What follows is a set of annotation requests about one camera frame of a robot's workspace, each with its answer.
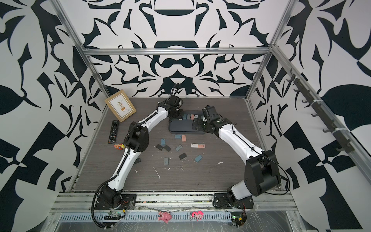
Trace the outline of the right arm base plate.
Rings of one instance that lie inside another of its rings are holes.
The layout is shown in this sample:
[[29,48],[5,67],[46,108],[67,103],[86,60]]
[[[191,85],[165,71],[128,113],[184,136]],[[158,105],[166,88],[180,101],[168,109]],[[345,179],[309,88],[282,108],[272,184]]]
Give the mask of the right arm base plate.
[[252,209],[254,207],[254,202],[251,196],[237,200],[231,192],[215,193],[213,207],[215,209]]

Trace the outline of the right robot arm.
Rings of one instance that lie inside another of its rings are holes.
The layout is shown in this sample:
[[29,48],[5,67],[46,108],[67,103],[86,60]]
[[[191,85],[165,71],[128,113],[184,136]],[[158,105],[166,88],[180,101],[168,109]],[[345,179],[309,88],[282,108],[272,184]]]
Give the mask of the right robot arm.
[[243,180],[229,190],[232,200],[259,196],[281,184],[276,155],[250,142],[234,123],[217,113],[214,106],[207,105],[203,109],[202,129],[227,143],[245,164]]

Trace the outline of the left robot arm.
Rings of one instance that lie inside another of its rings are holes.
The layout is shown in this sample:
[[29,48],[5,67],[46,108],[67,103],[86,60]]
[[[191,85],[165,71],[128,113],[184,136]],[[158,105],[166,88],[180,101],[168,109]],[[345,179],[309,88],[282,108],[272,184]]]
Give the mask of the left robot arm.
[[102,183],[96,193],[99,202],[105,207],[117,208],[121,204],[121,192],[135,161],[149,145],[149,133],[165,119],[183,117],[183,100],[172,95],[159,102],[155,111],[139,122],[132,122],[124,139],[124,154],[112,177]]

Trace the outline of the dark grey storage tray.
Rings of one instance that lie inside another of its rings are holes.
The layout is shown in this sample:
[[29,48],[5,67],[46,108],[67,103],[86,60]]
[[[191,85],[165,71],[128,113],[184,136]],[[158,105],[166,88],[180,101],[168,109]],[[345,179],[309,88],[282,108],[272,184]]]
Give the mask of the dark grey storage tray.
[[[200,110],[185,110],[184,114],[203,115]],[[193,120],[174,119],[169,121],[169,132],[172,134],[205,134],[192,129]]]

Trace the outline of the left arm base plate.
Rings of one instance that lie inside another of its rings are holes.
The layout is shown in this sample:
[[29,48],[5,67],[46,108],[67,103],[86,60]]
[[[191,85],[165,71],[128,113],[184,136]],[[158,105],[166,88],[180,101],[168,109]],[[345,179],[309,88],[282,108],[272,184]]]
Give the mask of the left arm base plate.
[[98,196],[98,199],[94,205],[94,210],[123,210],[130,209],[136,205],[136,194],[121,194],[116,195],[113,198]]

